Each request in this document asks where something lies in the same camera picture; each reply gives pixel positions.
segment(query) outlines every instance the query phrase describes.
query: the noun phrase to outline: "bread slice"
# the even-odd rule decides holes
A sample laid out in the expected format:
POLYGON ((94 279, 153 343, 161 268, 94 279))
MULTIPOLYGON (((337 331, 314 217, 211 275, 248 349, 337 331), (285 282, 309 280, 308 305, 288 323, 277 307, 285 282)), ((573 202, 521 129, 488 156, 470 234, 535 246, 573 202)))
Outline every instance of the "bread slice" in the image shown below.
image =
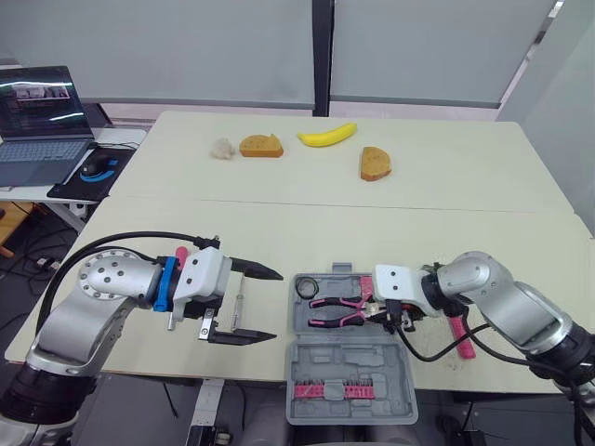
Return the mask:
POLYGON ((252 135, 240 143, 240 152, 243 156, 279 158, 283 155, 283 147, 275 135, 252 135))
POLYGON ((366 181, 376 181, 391 171, 389 155, 378 147, 364 147, 360 177, 366 181))

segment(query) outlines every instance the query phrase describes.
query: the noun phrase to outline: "laptop keyboard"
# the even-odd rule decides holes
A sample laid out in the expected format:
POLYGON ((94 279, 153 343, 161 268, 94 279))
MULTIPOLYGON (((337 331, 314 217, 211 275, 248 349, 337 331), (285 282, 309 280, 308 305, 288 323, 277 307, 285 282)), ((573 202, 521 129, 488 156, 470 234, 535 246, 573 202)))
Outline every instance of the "laptop keyboard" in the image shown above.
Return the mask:
POLYGON ((5 142, 0 144, 0 163, 71 160, 87 143, 86 140, 5 142))

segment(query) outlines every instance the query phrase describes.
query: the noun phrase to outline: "gray plastic toolbox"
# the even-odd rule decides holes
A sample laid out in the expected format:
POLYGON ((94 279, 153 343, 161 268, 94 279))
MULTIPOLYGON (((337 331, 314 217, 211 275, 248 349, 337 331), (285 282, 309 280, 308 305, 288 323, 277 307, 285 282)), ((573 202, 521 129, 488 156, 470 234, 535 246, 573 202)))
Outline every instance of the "gray plastic toolbox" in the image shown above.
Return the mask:
POLYGON ((290 298, 297 335, 288 350, 286 417, 292 425, 412 425, 417 401, 407 353, 381 324, 340 328, 310 327, 308 319, 335 319, 354 310, 312 309, 296 292, 296 280, 313 278, 319 287, 313 299, 360 295, 360 278, 350 264, 335 264, 332 274, 298 274, 290 298), (342 383, 369 380, 372 400, 345 399, 342 383), (324 384, 322 398, 294 399, 296 383, 324 384))

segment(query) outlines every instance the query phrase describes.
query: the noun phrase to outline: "pink tool holder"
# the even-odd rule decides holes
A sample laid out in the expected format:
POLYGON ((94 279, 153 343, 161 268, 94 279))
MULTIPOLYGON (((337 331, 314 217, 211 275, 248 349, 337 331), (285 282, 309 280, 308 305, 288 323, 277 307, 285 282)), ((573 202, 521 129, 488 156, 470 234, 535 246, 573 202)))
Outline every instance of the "pink tool holder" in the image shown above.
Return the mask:
POLYGON ((360 277, 360 295, 362 299, 368 300, 374 296, 374 282, 372 276, 360 277))
POLYGON ((324 384, 300 384, 294 386, 294 398, 323 398, 324 384))
POLYGON ((373 400, 373 386, 345 386, 345 398, 348 400, 373 400))

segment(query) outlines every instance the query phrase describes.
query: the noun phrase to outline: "pink pliers handle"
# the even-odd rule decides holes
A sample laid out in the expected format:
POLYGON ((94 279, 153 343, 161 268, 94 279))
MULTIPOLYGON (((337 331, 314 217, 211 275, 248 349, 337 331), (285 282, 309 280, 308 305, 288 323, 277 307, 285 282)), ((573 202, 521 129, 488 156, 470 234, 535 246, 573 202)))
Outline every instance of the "pink pliers handle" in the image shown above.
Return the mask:
POLYGON ((326 297, 323 299, 316 299, 310 301, 310 308, 328 307, 330 305, 336 305, 340 307, 355 308, 355 313, 348 314, 340 319, 333 319, 330 321, 322 319, 310 319, 308 325, 310 327, 320 328, 340 328, 347 325, 364 325, 365 315, 362 312, 362 308, 365 305, 367 299, 361 297, 326 297))

